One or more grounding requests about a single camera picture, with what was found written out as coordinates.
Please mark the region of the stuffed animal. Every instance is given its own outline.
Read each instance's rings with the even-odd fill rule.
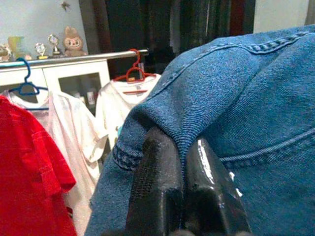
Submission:
[[[0,44],[0,62],[9,61],[12,56],[12,51],[10,49],[9,44],[4,43]]]
[[[86,52],[82,51],[83,41],[78,35],[76,28],[67,26],[64,29],[63,45],[65,48],[64,54],[68,57],[85,56]]]

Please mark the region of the white wall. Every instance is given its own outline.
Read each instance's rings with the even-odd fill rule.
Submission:
[[[309,0],[256,0],[254,33],[303,26]]]
[[[61,7],[63,0],[1,0],[0,3],[0,43],[7,42],[9,36],[24,36],[26,50],[37,56],[36,43],[47,46],[46,54],[51,55],[52,47],[48,36],[59,37],[59,48],[64,52],[63,31],[69,25],[76,27],[87,51],[81,11],[78,0],[67,0],[70,9]]]

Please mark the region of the blue hanger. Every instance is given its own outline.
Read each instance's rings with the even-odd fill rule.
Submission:
[[[28,74],[27,74],[27,76],[24,77],[24,83],[21,83],[16,88],[10,89],[9,92],[18,91],[19,95],[21,95],[21,96],[33,96],[33,95],[38,95],[40,93],[40,91],[39,91],[40,89],[41,90],[48,90],[48,88],[39,87],[39,86],[36,86],[35,84],[33,84],[32,82],[28,82],[28,78],[31,75],[30,65],[28,64],[28,62],[24,58],[17,58],[16,60],[24,62],[24,64],[26,65],[26,67],[28,69]],[[22,92],[22,89],[24,86],[32,86],[35,89],[35,91],[34,92]],[[48,108],[28,108],[27,110],[29,110],[29,111],[48,110]]]

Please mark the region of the white fabric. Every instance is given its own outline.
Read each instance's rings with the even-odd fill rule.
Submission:
[[[42,104],[24,101],[7,91],[3,95],[22,108],[49,108],[31,113],[51,135],[76,180],[65,194],[65,204],[73,211],[78,236],[83,236],[91,214],[89,200],[100,175],[97,160],[103,153],[107,132],[97,125],[95,117],[79,99],[66,93],[49,92]]]
[[[137,83],[110,81],[100,89],[96,102],[96,119],[108,131],[109,145],[112,149],[116,143],[121,127],[130,112],[137,104],[144,101],[161,75],[146,77]],[[126,91],[146,90],[143,93],[124,94]]]

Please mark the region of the blue denim jacket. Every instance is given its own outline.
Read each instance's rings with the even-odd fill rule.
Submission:
[[[218,38],[174,59],[128,115],[87,236],[125,225],[132,171],[157,125],[185,156],[198,135],[235,174],[256,235],[315,235],[315,26]]]

